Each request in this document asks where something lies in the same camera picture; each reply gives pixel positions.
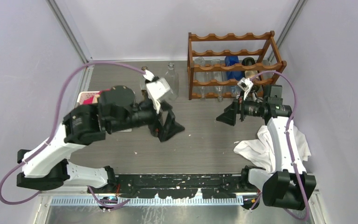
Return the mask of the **green wine bottle front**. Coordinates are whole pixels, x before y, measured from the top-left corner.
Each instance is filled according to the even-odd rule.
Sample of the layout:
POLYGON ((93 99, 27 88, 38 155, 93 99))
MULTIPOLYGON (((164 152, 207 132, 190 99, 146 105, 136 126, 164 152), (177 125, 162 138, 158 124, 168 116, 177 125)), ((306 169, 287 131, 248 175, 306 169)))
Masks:
POLYGON ((150 131, 151 135, 153 137, 158 138, 160 125, 159 124, 157 124, 157 125, 149 125, 148 128, 149 128, 149 131, 150 131))

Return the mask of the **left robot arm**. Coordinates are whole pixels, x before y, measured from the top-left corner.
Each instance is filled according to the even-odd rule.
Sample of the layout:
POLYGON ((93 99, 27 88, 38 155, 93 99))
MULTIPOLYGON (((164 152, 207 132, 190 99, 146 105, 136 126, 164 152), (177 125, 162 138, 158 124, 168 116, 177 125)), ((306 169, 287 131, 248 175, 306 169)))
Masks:
POLYGON ((17 175, 21 188, 47 191, 61 186, 91 186, 113 192, 117 179, 113 168, 88 168, 69 161, 71 154, 93 142, 105 140, 107 134, 148 126, 161 142, 184 131, 176 122, 172 107, 163 103, 166 119, 155 110, 151 99, 135 101, 132 89, 118 85, 103 91, 96 103, 79 105, 68 113, 52 140, 42 144, 44 150, 20 150, 18 162, 24 162, 17 175))

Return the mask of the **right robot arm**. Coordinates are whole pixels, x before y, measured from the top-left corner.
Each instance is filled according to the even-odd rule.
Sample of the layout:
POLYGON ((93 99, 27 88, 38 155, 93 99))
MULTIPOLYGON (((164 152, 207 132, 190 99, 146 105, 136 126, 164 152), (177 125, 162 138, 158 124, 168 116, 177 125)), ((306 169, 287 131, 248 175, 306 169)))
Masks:
POLYGON ((307 174, 296 149, 293 110, 282 103, 282 87, 268 85, 261 102, 247 100, 251 84, 240 84, 239 87, 242 89, 239 96, 216 120, 234 126, 237 115, 240 115, 240 121, 246 116, 263 118, 275 155, 274 172, 246 166, 240 179, 241 188, 250 192, 257 187, 266 206, 286 211, 309 211, 309 198, 317 182, 314 176, 307 174))

